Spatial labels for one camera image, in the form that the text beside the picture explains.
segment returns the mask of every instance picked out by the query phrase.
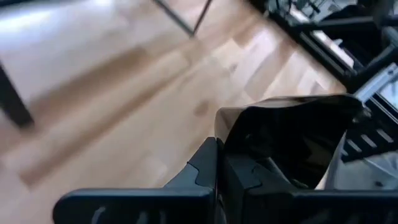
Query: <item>wooden floor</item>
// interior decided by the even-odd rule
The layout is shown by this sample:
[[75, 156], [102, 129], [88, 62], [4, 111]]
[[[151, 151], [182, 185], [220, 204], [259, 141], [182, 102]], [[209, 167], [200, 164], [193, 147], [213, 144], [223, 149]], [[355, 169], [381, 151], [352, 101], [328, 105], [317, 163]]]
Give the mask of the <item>wooden floor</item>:
[[[204, 0], [168, 0], [193, 24]], [[161, 187], [222, 106], [344, 88], [245, 2], [214, 0], [196, 38], [152, 1], [0, 12], [0, 61], [36, 125], [0, 117], [0, 223], [51, 223], [82, 187]]]

